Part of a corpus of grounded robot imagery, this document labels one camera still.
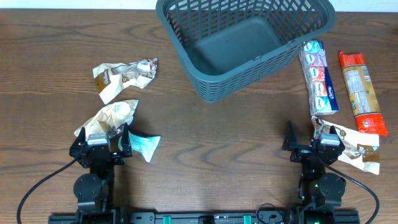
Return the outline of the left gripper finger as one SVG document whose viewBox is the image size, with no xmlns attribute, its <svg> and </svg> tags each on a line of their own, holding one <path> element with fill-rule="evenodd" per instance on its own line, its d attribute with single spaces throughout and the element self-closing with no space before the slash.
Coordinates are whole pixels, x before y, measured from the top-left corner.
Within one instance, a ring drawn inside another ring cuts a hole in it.
<svg viewBox="0 0 398 224">
<path fill-rule="evenodd" d="M 128 126 L 129 125 L 127 123 L 124 123 L 123 133 L 120 138 L 120 146 L 121 146 L 122 152 L 131 152 L 131 143 L 129 140 Z"/>
<path fill-rule="evenodd" d="M 76 148 L 81 149 L 85 145 L 86 145 L 86 131 L 85 128 L 82 127 L 76 138 Z"/>
</svg>

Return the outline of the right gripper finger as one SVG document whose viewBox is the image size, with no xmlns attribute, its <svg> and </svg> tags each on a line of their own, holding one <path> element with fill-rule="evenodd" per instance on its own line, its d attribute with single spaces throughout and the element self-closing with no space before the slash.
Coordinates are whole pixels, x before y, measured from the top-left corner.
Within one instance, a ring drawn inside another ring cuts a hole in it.
<svg viewBox="0 0 398 224">
<path fill-rule="evenodd" d="M 338 136 L 338 133 L 337 133 L 336 128 L 334 126 L 330 126 L 330 132 L 329 133 Z"/>
<path fill-rule="evenodd" d="M 297 138 L 295 135 L 293 123 L 289 121 L 287 126 L 287 132 L 285 134 L 285 139 L 282 144 L 282 150 L 293 151 L 295 148 L 297 148 Z"/>
</svg>

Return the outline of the Kleenex tissue multipack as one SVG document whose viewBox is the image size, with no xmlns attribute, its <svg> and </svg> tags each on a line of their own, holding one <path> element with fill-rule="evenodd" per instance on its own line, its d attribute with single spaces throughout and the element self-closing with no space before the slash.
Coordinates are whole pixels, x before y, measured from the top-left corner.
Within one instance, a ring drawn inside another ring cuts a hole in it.
<svg viewBox="0 0 398 224">
<path fill-rule="evenodd" d="M 310 114 L 318 116 L 338 112 L 339 107 L 328 70 L 323 42 L 320 40 L 308 41 L 299 53 L 299 59 L 307 84 Z"/>
</svg>

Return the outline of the cream Pantree snack bag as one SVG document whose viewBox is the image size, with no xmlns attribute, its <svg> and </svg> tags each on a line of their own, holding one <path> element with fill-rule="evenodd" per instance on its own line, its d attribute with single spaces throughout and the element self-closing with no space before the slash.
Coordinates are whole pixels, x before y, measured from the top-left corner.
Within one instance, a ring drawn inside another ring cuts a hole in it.
<svg viewBox="0 0 398 224">
<path fill-rule="evenodd" d="M 351 164 L 364 172 L 379 175 L 379 136 L 377 134 L 361 133 L 344 126 L 333 124 L 312 116 L 315 128 L 313 137 L 320 139 L 321 133 L 329 133 L 332 126 L 345 145 L 345 150 L 338 157 L 340 161 Z"/>
</svg>

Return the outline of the orange biscuit package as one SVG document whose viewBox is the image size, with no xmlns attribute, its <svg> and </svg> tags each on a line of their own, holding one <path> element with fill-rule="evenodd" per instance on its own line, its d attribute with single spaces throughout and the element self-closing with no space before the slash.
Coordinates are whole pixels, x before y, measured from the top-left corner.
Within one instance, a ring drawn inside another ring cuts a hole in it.
<svg viewBox="0 0 398 224">
<path fill-rule="evenodd" d="M 338 58 L 358 131 L 388 135 L 364 55 L 341 51 Z"/>
</svg>

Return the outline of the cream snack bag with barcode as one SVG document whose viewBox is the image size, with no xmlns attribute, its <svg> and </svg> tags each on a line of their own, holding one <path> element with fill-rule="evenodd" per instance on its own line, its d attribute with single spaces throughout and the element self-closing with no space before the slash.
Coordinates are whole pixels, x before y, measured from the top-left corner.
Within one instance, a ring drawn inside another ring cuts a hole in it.
<svg viewBox="0 0 398 224">
<path fill-rule="evenodd" d="M 145 58 L 129 64 L 102 63 L 93 69 L 95 87 L 108 104 L 129 86 L 145 88 L 157 73 L 158 58 Z"/>
</svg>

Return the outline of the dark grey plastic basket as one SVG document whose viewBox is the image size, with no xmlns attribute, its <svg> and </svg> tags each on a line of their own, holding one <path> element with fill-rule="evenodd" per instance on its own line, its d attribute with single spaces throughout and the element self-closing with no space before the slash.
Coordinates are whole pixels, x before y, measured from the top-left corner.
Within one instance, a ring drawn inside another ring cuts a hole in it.
<svg viewBox="0 0 398 224">
<path fill-rule="evenodd" d="M 158 0 L 155 10 L 209 103 L 282 70 L 336 21 L 328 0 Z"/>
</svg>

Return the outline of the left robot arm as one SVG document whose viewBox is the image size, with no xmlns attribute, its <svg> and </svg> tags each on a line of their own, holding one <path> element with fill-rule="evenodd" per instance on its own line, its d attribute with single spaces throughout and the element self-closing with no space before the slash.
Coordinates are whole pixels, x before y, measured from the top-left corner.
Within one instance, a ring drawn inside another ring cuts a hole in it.
<svg viewBox="0 0 398 224">
<path fill-rule="evenodd" d="M 69 155 L 89 173 L 77 178 L 73 193 L 77 198 L 76 223 L 127 224 L 129 218 L 122 207 L 113 204 L 114 167 L 126 163 L 132 156 L 127 124 L 123 125 L 121 146 L 111 151 L 111 142 L 106 133 L 87 135 L 81 128 L 70 147 Z"/>
</svg>

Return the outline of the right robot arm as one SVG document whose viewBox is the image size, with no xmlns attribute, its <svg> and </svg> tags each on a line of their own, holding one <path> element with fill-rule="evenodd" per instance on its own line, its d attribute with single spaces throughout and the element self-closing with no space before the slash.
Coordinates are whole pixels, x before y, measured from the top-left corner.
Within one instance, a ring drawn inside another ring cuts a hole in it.
<svg viewBox="0 0 398 224">
<path fill-rule="evenodd" d="M 334 126 L 309 145 L 299 144 L 293 123 L 288 122 L 283 151 L 290 151 L 290 161 L 301 164 L 298 197 L 302 199 L 286 214 L 287 223 L 334 223 L 335 208 L 341 205 L 346 181 L 326 171 L 345 150 Z"/>
</svg>

